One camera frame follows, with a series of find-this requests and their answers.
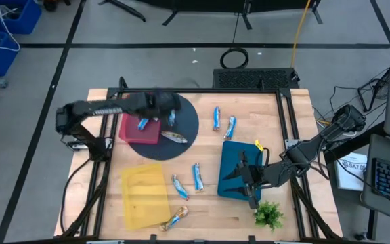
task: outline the table leg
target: table leg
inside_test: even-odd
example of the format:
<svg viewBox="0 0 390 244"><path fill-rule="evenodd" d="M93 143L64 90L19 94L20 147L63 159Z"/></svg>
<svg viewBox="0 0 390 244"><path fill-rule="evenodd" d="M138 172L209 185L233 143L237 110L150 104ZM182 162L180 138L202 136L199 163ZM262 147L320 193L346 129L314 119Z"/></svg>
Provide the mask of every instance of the table leg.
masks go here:
<svg viewBox="0 0 390 244"><path fill-rule="evenodd" d="M376 239L377 221L378 211L370 210L370 218L368 219L368 232L366 234L366 237L370 240Z"/></svg>

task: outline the small green plant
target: small green plant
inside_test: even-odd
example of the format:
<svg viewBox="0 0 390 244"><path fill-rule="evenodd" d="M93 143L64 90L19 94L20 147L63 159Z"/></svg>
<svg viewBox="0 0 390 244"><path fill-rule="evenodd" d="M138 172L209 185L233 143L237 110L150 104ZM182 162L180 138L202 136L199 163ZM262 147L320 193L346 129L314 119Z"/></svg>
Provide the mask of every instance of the small green plant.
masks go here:
<svg viewBox="0 0 390 244"><path fill-rule="evenodd" d="M284 218L284 214L279 212L279 203L261 203L257 211L254 213L255 224L257 226L268 225L272 232L276 228L282 228L281 219Z"/></svg>

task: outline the cable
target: cable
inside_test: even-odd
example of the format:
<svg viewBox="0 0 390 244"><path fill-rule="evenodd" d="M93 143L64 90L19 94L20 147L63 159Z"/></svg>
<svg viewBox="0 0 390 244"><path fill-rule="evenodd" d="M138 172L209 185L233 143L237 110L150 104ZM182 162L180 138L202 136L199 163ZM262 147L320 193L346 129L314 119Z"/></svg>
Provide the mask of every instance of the cable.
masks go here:
<svg viewBox="0 0 390 244"><path fill-rule="evenodd" d="M14 39L13 37L13 34L8 30L7 26L5 25L5 22L4 22L4 18L3 16L6 15L7 13L5 14L2 14L1 12L1 7L0 7L0 19L1 19L1 23L2 25L4 26L5 30L7 31L8 35L13 39L14 43L18 46L17 49L12 49L12 48L8 48L8 47L0 47L0 49L4 49L4 50L9 50L9 51L13 51L13 52L18 52L20 50L20 45L19 43Z"/></svg>
<svg viewBox="0 0 390 244"><path fill-rule="evenodd" d="M269 159L270 159L270 150L268 148L263 148L263 150L266 150L267 151L267 156L265 158L265 164L264 164L264 167L267 167L269 165ZM258 158L260 157L260 154L262 153L263 151L259 151L257 153L257 156L255 157L255 163L258 162Z"/></svg>
<svg viewBox="0 0 390 244"><path fill-rule="evenodd" d="M308 0L306 3L305 11L303 12L301 21L299 23L299 26L297 27L297 32L295 36L295 43L292 46L292 58L291 58L291 68L295 67L295 60L296 60L296 46L297 46L297 41L299 40L299 34L301 32L301 28L303 25L303 22L305 21L306 13L308 12L309 4L311 3L311 0Z"/></svg>
<svg viewBox="0 0 390 244"><path fill-rule="evenodd" d="M88 162L90 162L91 158L88 158L83 164L81 164L81 166L79 166L77 169L75 169L73 171L73 173L70 175L70 177L67 179L67 182L66 182L66 185L64 186L64 190L62 192L62 201L61 201L61 211L60 211L60 228L61 228L61 231L62 233L66 232L64 230L64 224L63 224L63 215L64 215L64 204L66 203L66 191L67 191L67 187L68 187L68 184L70 183L70 181L72 180L73 176L79 171L81 170L84 166L86 166L86 164Z"/></svg>
<svg viewBox="0 0 390 244"><path fill-rule="evenodd" d="M389 70L389 68L386 68L386 69L382 70L382 71L379 72L377 75L373 76L373 78L371 78L371 80L374 79L374 78L376 78L377 76L381 75L381 74L384 73L386 70ZM371 91L372 89L363 89L363 90L364 90L364 92L362 92L362 95L365 94L366 92ZM359 95L356 95L356 96L352 97L352 99L350 99L350 101L343 103L342 105L336 107L334 110L328 111L327 113L323 114L323 115L322 115L321 117L319 117L318 119L325 117L327 114L329 114L329 113L331 113L331 112L335 113L335 110L336 110L336 109L338 109L338 108L340 108L340 107L342 107L342 106L344 106L344 105L346 105L346 104L349 104L351 101L353 101L353 100L354 100L355 98L357 98L357 97L359 97Z"/></svg>
<svg viewBox="0 0 390 244"><path fill-rule="evenodd" d="M324 126L320 121L316 120L316 123L321 127L321 128L326 128L326 126ZM349 136L349 137L352 137L352 136L356 136L358 133L355 131L354 133L352 134L347 134L347 133L343 133L343 136Z"/></svg>
<svg viewBox="0 0 390 244"><path fill-rule="evenodd" d="M380 104L379 106L377 106L375 109L373 109L373 110L371 110L370 112L366 113L365 116L366 116L366 115L369 115L370 113L372 113L372 112L374 112L374 111L376 111L378 108L380 108L381 106L385 105L386 103L387 103L387 102L383 102L382 104Z"/></svg>
<svg viewBox="0 0 390 244"><path fill-rule="evenodd" d="M330 180L329 179L329 176L326 175L326 173L324 173L324 170L322 169L322 163L321 163L321 160L320 160L320 153L322 152L322 146L323 146L323 142L325 141L325 139L322 139L320 141L320 144L318 145L318 149L317 149L317 164L318 164L318 168L320 169L319 173L325 177L327 180Z"/></svg>
<svg viewBox="0 0 390 244"><path fill-rule="evenodd" d="M236 33L237 33L237 25L238 25L238 19L240 18L240 13L237 14L237 21L236 21L236 26L234 27L234 36L233 36L233 41L232 43L234 44L234 40L236 39ZM237 66L236 68L246 68L248 66L248 63L249 63L249 54L248 54L248 51L246 51L245 49L243 48L240 48L240 47L237 47L237 48L229 48L229 50L227 50L226 52L224 52L221 56L221 59L220 59L220 64L221 64L221 67L223 69L229 69L229 67L227 67L225 65L225 63L223 62L223 60L225 59L225 57L231 53L231 52L240 52L244 55L244 62L240 65L240 66Z"/></svg>
<svg viewBox="0 0 390 244"><path fill-rule="evenodd" d="M322 118L323 120L327 121L327 119L324 118L324 116L319 112L318 109L316 109L314 106L312 106L312 108L321 116L321 118Z"/></svg>
<svg viewBox="0 0 390 244"><path fill-rule="evenodd" d="M330 109L333 113L335 113L335 110L333 109L333 105L332 105L332 98L335 96L336 92L337 92L337 88L338 89L352 89L352 90L358 90L357 88L353 88L353 87L340 87L340 86L337 86L335 85L334 88L333 88L333 94L331 95L331 97L329 98L329 103L330 103Z"/></svg>
<svg viewBox="0 0 390 244"><path fill-rule="evenodd" d="M229 69L229 67L227 67L224 63L223 63L223 60L225 59L225 56L227 56L229 53L231 52L240 52L244 55L244 62L240 65L240 66L237 66L236 68L246 68L248 66L248 63L249 63L249 54L248 54L248 51L246 51L245 49L243 48L240 48L240 47L237 47L237 48L230 48L229 50L227 50L226 52L224 52L221 56L221 60L220 60L220 64L221 64L221 67L224 68L224 69Z"/></svg>
<svg viewBox="0 0 390 244"><path fill-rule="evenodd" d="M377 118L366 128L366 131L368 131L371 128L371 125L374 125L376 123L377 119L382 116L382 114L386 111L386 107L383 109L383 111L377 116Z"/></svg>
<svg viewBox="0 0 390 244"><path fill-rule="evenodd" d="M335 158L337 157L337 156L335 155L334 152L332 152L331 150L328 150L328 151L331 152L331 153L334 155ZM361 181L361 182L364 183L366 186L368 186L369 188L371 188L371 190L377 192L380 196L382 196L382 197L384 197L384 198L386 198L386 199L388 199L388 200L390 201L390 197L387 197L386 195L384 195L383 193L381 193L381 192L380 192L379 190L377 190L375 187L371 186L369 183L365 182L365 180L361 179L358 175L356 175L356 174L350 172L349 170L347 170L341 162L339 162L338 160L336 160L336 161L338 162L338 164L339 164L347 173L349 173L349 174L351 174L352 176L356 177L359 181Z"/></svg>

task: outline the black cable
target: black cable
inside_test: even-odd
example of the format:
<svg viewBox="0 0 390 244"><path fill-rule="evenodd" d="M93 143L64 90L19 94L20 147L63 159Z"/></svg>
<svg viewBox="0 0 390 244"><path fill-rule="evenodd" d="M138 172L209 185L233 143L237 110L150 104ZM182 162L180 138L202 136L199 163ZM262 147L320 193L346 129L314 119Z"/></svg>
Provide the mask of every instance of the black cable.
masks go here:
<svg viewBox="0 0 390 244"><path fill-rule="evenodd" d="M333 105L332 105L332 98L335 96L336 92L337 92L337 88L338 89L352 89L352 90L358 90L357 88L353 88L353 87L340 87L340 86L337 86L335 85L334 88L333 88L333 94L331 95L331 97L329 98L329 102L330 102L330 109L333 113L335 113L335 110L333 109Z"/></svg>
<svg viewBox="0 0 390 244"><path fill-rule="evenodd" d="M376 78L377 76L381 75L381 74L382 74L383 72L385 72L386 70L389 70L389 68L386 68L386 69L382 70L380 73L378 73L377 75L373 76L373 78L371 78L371 80L373 80L373 79ZM355 90L358 90L357 88L352 88L352 87L344 87L344 89L355 89ZM364 92L362 92L362 95L364 95L366 92L371 91L372 88L370 88L370 89L362 89L362 90L364 91ZM355 98L357 98L357 97L359 97L359 95L356 95L356 96L352 97L352 99L350 99L350 101L343 103L342 105L338 106L336 109L338 109L338 108L344 106L345 104L349 104L351 101L353 101L353 100L354 100ZM327 114L329 114L329 113L331 113L331 112L335 113L335 110L336 110L336 109L331 110L331 111L328 111L327 113L325 113L324 115L322 115L322 116L319 117L318 119L325 117Z"/></svg>
<svg viewBox="0 0 390 244"><path fill-rule="evenodd" d="M382 104L380 104L379 106L377 106L376 108L374 108L373 110L371 110L370 112L366 113L365 116L366 116L366 115L369 115L370 113L372 113L372 112L374 112L374 111L376 111L378 108L380 108L381 106L385 105L386 103L387 103L387 102L383 102Z"/></svg>
<svg viewBox="0 0 390 244"><path fill-rule="evenodd" d="M332 152L331 150L328 150L328 151L331 152L335 158L337 157L337 156L335 155L334 152ZM375 187L371 186L369 183L365 182L365 180L361 179L358 175L356 175L356 174L350 172L349 170L347 170L347 169L344 167L344 165L343 165L341 162L339 162L338 160L337 160L337 162L338 162L338 164L339 164L347 173L349 173L349 174L351 174L352 176L356 177L359 181L361 181L361 182L364 183L366 186L368 186L369 188L371 188L371 190L377 192L380 196L382 196L382 197L384 197L384 198L386 198L386 199L388 199L388 200L390 201L390 197L388 197L388 196L384 195L383 193L381 193L381 192L380 192L379 190L377 190Z"/></svg>
<svg viewBox="0 0 390 244"><path fill-rule="evenodd" d="M63 224L63 215L64 215L64 204L66 202L66 191L67 191L67 187L68 187L68 184L70 183L70 181L72 180L73 176L79 171L81 170L84 166L86 166L86 164L91 160L91 158L88 158L83 164L81 164L81 166L79 166L77 169L75 169L73 171L73 173L69 176L69 178L67 179L67 182L66 182L66 185L64 186L64 190L62 192L62 201L61 201L61 211L60 211L60 228L61 228L61 231L62 233L66 232L64 230L64 224Z"/></svg>
<svg viewBox="0 0 390 244"><path fill-rule="evenodd" d="M322 168L322 163L320 160L320 153L322 152L323 142L324 142L324 139L322 139L320 141L320 144L318 145L318 149L317 149L317 164L318 164L318 168L320 169L320 171L318 171L318 170L316 170L316 171L318 173L320 173L324 178L326 178L326 180L330 180L329 176L327 176L326 173L324 173L324 170Z"/></svg>
<svg viewBox="0 0 390 244"><path fill-rule="evenodd" d="M322 118L324 121L327 121L326 118L323 116L322 113L319 112L318 109L316 109L314 106L312 106L312 108L321 116L321 118Z"/></svg>
<svg viewBox="0 0 390 244"><path fill-rule="evenodd" d="M374 125L376 123L377 119L382 116L382 114L386 111L386 107L383 109L383 111L377 116L377 118L366 128L366 131L368 131L371 128L371 125Z"/></svg>
<svg viewBox="0 0 390 244"><path fill-rule="evenodd" d="M263 151L266 150L267 151L267 156L265 158L265 164L264 164L264 167L267 167L269 165L269 159L270 159L270 150L268 148L263 148ZM255 163L258 162L258 159L260 157L260 154L263 152L263 151L259 151L257 153L257 156L255 157Z"/></svg>
<svg viewBox="0 0 390 244"><path fill-rule="evenodd" d="M234 36L233 36L232 44L234 44L234 40L236 39L237 25L238 25L238 19L239 18L240 18L240 13L237 14L237 21L236 21L236 26L234 27ZM249 63L249 54L248 54L248 52L245 49L243 49L243 48L236 47L236 48L229 48L229 50L227 50L226 52L224 52L222 54L219 63L221 64L221 67L223 69L229 69L229 67L227 67L225 65L223 60L231 52L240 52L240 53L242 53L244 55L244 62L240 66L237 66L236 68L246 68L248 66L248 63Z"/></svg>

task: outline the blue wrapped snack bar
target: blue wrapped snack bar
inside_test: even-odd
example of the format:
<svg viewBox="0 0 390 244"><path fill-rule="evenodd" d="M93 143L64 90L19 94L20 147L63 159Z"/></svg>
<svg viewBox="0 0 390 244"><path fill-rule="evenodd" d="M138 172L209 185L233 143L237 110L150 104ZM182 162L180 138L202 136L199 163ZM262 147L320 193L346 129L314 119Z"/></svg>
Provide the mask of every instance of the blue wrapped snack bar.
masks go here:
<svg viewBox="0 0 390 244"><path fill-rule="evenodd" d="M223 136L226 140L231 140L234 134L234 128L236 127L236 118L230 116L230 124L228 125L227 133Z"/></svg>
<svg viewBox="0 0 390 244"><path fill-rule="evenodd" d="M148 119L141 119L141 121L138 124L138 130L144 130L147 123L148 123Z"/></svg>
<svg viewBox="0 0 390 244"><path fill-rule="evenodd" d="M217 106L213 111L213 130L218 131L221 129L221 111Z"/></svg>
<svg viewBox="0 0 390 244"><path fill-rule="evenodd" d="M179 222L184 216L189 213L189 209L186 206L180 207L177 213L174 214L168 221L163 222L160 225L161 231L167 231L172 228L177 222Z"/></svg>
<svg viewBox="0 0 390 244"><path fill-rule="evenodd" d="M175 111L174 110L171 110L171 113L168 116L168 124L171 127L173 127L175 124Z"/></svg>
<svg viewBox="0 0 390 244"><path fill-rule="evenodd" d="M177 190L177 192L179 193L179 195L183 199L189 200L189 194L186 192L186 190L183 188L183 185L181 185L180 181L177 179L176 174L173 174L173 176L171 177L171 180L173 181L174 187Z"/></svg>
<svg viewBox="0 0 390 244"><path fill-rule="evenodd" d="M202 192L204 190L204 184L201 180L200 163L195 163L192 166L192 175L194 176L195 191Z"/></svg>

